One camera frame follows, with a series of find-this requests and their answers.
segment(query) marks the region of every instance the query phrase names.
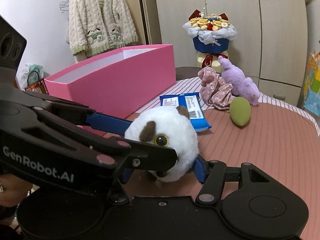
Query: green makeup sponge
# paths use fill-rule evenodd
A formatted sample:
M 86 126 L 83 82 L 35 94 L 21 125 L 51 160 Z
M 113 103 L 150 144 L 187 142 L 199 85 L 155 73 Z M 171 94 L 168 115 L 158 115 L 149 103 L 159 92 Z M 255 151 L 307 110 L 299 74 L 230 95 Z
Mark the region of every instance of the green makeup sponge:
M 230 118 L 237 126 L 245 126 L 251 117 L 251 106 L 247 99 L 237 97 L 230 104 Z

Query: purple plush toy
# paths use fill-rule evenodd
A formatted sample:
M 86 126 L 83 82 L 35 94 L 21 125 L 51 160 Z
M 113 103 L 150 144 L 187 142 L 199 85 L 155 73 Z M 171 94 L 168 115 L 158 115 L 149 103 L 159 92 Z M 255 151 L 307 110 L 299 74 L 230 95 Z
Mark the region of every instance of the purple plush toy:
M 231 93 L 234 96 L 246 98 L 250 105 L 256 106 L 258 104 L 260 92 L 252 79 L 246 78 L 243 71 L 233 65 L 227 58 L 219 56 L 218 61 L 222 67 L 222 78 L 233 86 Z

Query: striped tablecloth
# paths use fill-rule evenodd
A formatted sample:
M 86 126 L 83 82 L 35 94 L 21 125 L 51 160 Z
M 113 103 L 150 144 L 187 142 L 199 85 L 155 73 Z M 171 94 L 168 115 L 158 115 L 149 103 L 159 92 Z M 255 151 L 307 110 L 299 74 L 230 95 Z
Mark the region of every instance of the striped tablecloth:
M 199 79 L 198 77 L 194 77 L 194 78 L 190 78 L 190 79 L 184 79 L 184 80 L 177 81 L 173 86 L 168 88 L 166 91 L 164 91 L 159 96 L 199 92 L 200 89 L 201 89 L 201 79 Z M 260 93 L 260 94 L 261 94 L 260 98 L 259 98 L 260 103 L 268 103 L 268 104 L 272 104 L 272 105 L 276 105 L 276 106 L 280 106 L 280 107 L 289 109 L 289 110 L 296 112 L 297 114 L 307 118 L 311 122 L 313 122 L 316 127 L 316 131 L 318 133 L 318 136 L 320 136 L 320 128 L 319 128 L 316 120 L 309 113 L 301 110 L 300 108 L 297 108 L 296 106 L 290 105 L 286 102 L 280 101 L 278 99 L 274 99 L 274 98 L 266 96 L 262 93 Z M 150 102 L 148 102 L 143 107 L 141 107 L 137 111 L 137 113 L 142 113 L 150 108 L 160 106 L 159 96 L 155 97 Z M 214 108 L 213 106 L 207 106 L 204 103 L 204 101 L 202 100 L 202 98 L 200 98 L 200 105 L 201 105 L 202 110 Z

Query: human hand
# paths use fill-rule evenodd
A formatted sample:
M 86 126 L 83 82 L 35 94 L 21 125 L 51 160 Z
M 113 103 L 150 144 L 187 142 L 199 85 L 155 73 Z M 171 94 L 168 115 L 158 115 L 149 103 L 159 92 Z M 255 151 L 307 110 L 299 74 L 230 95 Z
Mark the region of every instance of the human hand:
M 13 207 L 19 204 L 31 190 L 32 184 L 12 174 L 0 175 L 0 206 Z

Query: blue flower box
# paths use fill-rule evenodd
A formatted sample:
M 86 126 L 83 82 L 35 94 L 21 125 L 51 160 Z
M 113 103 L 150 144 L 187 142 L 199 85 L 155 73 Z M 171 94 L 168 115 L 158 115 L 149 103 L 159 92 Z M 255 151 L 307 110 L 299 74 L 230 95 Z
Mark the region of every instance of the blue flower box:
M 228 49 L 228 46 L 229 46 L 229 40 L 228 39 L 217 39 L 217 43 L 220 44 L 217 45 L 217 44 L 207 44 L 205 45 L 203 42 L 201 42 L 199 40 L 199 37 L 194 37 L 193 38 L 193 44 L 195 46 L 195 49 L 199 52 L 202 52 L 202 53 L 222 53 L 224 52 L 225 50 Z

